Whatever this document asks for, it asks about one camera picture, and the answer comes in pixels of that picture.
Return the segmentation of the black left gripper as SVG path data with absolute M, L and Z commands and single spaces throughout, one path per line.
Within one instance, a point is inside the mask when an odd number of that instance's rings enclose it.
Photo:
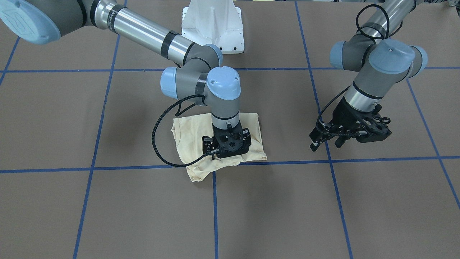
M 375 105 L 370 112 L 361 112 L 350 106 L 342 98 L 332 113 L 329 123 L 318 122 L 309 137 L 312 140 L 310 149 L 317 151 L 326 140 L 337 136 L 335 146 L 340 149 L 350 138 L 355 138 L 360 143 L 385 140 L 391 131 L 387 124 L 390 119 L 381 117 L 378 113 L 382 106 Z

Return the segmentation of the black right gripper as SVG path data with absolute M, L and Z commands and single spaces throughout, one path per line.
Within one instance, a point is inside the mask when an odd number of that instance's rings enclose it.
M 221 129 L 212 126 L 214 136 L 202 137 L 203 154 L 216 157 L 228 158 L 248 153 L 252 144 L 251 134 L 248 128 L 242 128 L 239 122 L 233 128 Z

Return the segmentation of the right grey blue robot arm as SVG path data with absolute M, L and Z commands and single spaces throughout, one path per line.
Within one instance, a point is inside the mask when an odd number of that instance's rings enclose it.
M 249 151 L 251 134 L 240 123 L 240 77 L 222 65 L 217 46 L 199 45 L 115 0 L 2 0 L 1 20 L 34 44 L 92 25 L 159 54 L 176 64 L 164 69 L 160 79 L 162 93 L 177 100 L 174 106 L 190 100 L 211 110 L 213 136 L 202 137 L 203 156 L 227 158 Z

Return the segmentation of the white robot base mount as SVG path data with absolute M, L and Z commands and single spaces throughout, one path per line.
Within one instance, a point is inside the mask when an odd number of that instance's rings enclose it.
M 214 44 L 223 54 L 245 51 L 241 9 L 233 0 L 191 0 L 182 10 L 182 36 Z

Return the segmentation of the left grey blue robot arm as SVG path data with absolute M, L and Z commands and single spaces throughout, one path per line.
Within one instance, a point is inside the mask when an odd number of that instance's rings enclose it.
M 332 47 L 330 64 L 358 75 L 339 93 L 341 100 L 332 120 L 325 123 L 317 118 L 309 135 L 312 151 L 334 137 L 338 137 L 335 146 L 339 148 L 351 138 L 367 143 L 390 136 L 390 119 L 379 114 L 381 100 L 394 84 L 419 74 L 428 63 L 427 53 L 420 46 L 392 39 L 403 19 L 420 3 L 420 0 L 386 0 L 382 5 L 368 5 L 377 8 L 374 15 L 362 25 L 356 20 L 355 35 Z

